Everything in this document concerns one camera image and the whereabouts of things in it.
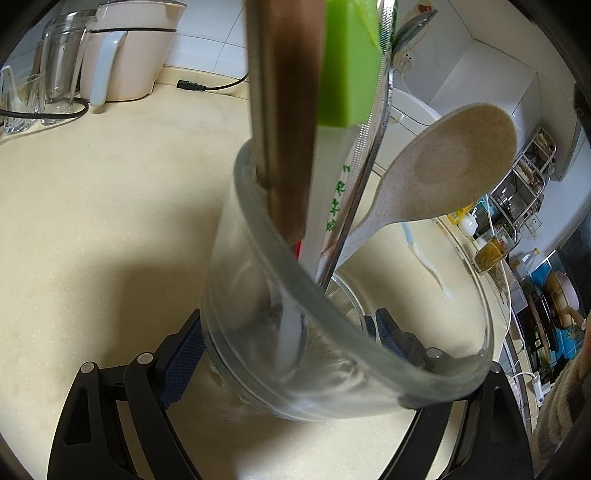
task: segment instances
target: person's arm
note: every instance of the person's arm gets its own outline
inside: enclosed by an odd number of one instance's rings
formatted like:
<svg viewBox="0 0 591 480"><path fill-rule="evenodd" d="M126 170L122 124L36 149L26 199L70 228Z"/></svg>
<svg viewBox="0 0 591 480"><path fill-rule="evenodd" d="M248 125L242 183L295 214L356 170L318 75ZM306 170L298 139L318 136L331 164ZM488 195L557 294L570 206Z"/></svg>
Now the person's arm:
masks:
<svg viewBox="0 0 591 480"><path fill-rule="evenodd" d="M577 324L584 318L571 309L568 313ZM586 329L583 348L556 379L552 390L544 399L538 422L531 437L534 473L537 475L548 464L556 450L573 427L568 395L573 386L591 374L591 328Z"/></svg>

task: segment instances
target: metal dish rack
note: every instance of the metal dish rack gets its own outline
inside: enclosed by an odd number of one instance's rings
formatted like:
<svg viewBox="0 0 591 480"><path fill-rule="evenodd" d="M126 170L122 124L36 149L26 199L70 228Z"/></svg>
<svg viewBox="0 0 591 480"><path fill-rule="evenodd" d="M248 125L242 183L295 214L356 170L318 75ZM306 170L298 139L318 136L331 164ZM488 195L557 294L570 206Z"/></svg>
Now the metal dish rack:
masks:
<svg viewBox="0 0 591 480"><path fill-rule="evenodd" d="M554 172L555 156L556 142L540 127L490 195L515 244L521 241L524 226L534 233L541 225L536 213L540 211L544 190Z"/></svg>

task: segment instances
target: drinking glass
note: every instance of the drinking glass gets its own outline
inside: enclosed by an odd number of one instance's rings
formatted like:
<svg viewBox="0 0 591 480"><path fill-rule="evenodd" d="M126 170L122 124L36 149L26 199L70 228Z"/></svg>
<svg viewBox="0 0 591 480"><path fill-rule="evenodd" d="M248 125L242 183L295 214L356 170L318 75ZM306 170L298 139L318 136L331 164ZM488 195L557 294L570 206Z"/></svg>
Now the drinking glass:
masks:
<svg viewBox="0 0 591 480"><path fill-rule="evenodd" d="M31 75L23 80L16 81L12 76L10 66L4 67L1 72L0 104L11 112L39 113L43 104L44 75ZM35 119L31 118L4 118L4 131L7 134L17 134L31 128Z"/></svg>
<svg viewBox="0 0 591 480"><path fill-rule="evenodd" d="M40 72L45 73L44 113L70 113L94 10L74 12L50 22L43 33ZM42 119L52 125L61 119Z"/></svg>

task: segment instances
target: white bottle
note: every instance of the white bottle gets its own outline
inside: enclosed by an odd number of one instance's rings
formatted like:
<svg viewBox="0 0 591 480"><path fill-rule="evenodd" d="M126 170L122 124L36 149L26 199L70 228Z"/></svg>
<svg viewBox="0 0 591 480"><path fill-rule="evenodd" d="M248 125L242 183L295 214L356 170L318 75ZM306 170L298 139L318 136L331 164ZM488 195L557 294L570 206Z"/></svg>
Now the white bottle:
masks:
<svg viewBox="0 0 591 480"><path fill-rule="evenodd" d="M513 270L518 280L523 280L530 274L530 268L534 264L536 255L539 254L539 250L534 248L531 252L520 255L515 261L511 262L511 270Z"/></svg>

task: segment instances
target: spoon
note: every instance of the spoon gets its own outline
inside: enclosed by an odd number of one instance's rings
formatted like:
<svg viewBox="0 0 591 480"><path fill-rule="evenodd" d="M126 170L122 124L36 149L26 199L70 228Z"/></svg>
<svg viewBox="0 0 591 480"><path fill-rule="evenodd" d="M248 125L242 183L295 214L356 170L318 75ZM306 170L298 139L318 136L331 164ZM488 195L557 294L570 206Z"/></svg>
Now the spoon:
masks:
<svg viewBox="0 0 591 480"><path fill-rule="evenodd" d="M437 15L438 10L431 10L406 22L392 39L392 53L396 54L406 47L413 38Z"/></svg>
<svg viewBox="0 0 591 480"><path fill-rule="evenodd" d="M391 223L446 215L489 193L517 150L511 117L490 103L460 108L414 138L378 184L367 215L343 247L337 268ZM330 257L333 247L323 254Z"/></svg>

